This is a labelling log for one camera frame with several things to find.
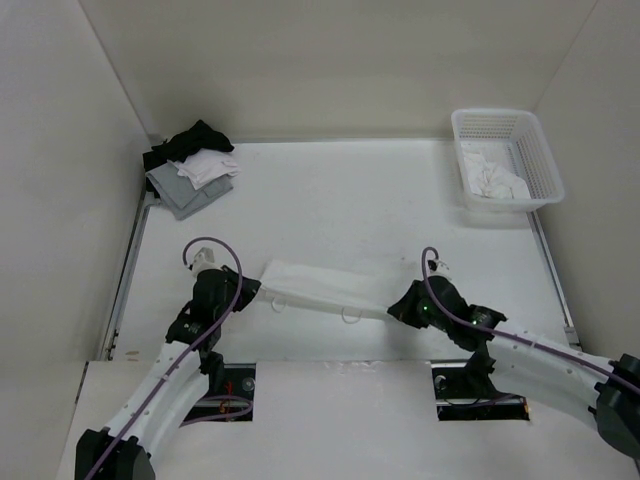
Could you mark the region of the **white tank top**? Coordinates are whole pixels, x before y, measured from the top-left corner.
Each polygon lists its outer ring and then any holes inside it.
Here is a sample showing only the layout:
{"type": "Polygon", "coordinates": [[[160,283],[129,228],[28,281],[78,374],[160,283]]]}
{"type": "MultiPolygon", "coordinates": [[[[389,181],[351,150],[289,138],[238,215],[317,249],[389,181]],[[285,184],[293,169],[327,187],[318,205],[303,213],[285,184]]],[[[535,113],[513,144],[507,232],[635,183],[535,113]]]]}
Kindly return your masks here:
{"type": "Polygon", "coordinates": [[[388,319],[387,310],[404,295],[411,274],[369,275],[272,260],[260,282],[266,294],[288,305],[336,313],[355,323],[388,319]]]}

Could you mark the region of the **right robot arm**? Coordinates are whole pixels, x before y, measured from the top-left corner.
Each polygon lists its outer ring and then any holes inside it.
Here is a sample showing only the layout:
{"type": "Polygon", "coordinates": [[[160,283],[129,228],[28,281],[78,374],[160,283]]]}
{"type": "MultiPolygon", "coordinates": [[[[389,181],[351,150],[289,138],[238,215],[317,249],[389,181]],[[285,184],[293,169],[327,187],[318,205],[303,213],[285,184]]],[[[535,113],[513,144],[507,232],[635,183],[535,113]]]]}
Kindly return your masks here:
{"type": "Polygon", "coordinates": [[[619,453],[639,456],[639,360],[613,360],[546,342],[488,307],[469,304],[442,275],[412,282],[388,310],[420,329],[434,327],[470,353],[464,384],[493,389],[563,412],[595,430],[619,453]]]}

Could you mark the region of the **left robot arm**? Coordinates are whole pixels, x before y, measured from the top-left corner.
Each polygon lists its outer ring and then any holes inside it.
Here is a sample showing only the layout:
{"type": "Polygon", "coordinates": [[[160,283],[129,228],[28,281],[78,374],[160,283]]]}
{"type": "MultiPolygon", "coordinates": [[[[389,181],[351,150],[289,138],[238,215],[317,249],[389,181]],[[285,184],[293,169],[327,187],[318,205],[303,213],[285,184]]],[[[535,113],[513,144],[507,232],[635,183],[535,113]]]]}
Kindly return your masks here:
{"type": "Polygon", "coordinates": [[[227,266],[195,275],[192,298],[169,326],[148,374],[119,412],[76,444],[76,479],[154,479],[170,437],[201,398],[224,387],[223,357],[214,351],[221,325],[246,308],[261,282],[227,266]]]}

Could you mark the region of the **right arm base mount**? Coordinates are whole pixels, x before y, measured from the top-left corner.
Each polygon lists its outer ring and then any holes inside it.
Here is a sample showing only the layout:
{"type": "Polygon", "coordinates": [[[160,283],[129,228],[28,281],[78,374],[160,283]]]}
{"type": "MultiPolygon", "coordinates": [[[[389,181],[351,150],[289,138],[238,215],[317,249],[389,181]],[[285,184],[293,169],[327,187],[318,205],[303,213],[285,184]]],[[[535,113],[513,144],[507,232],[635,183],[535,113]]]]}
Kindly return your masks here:
{"type": "Polygon", "coordinates": [[[524,397],[496,389],[489,378],[495,361],[474,353],[467,360],[431,364],[440,421],[529,421],[524,397]]]}

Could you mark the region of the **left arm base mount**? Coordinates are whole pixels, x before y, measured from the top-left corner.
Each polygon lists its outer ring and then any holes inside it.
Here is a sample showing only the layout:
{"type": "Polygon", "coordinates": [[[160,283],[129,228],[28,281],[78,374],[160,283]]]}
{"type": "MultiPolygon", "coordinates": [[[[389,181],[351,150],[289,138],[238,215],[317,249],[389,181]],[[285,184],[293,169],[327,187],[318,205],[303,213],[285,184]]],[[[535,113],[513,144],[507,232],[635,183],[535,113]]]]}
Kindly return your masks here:
{"type": "Polygon", "coordinates": [[[183,424],[250,422],[256,389],[255,364],[227,364],[185,417],[183,424]]]}

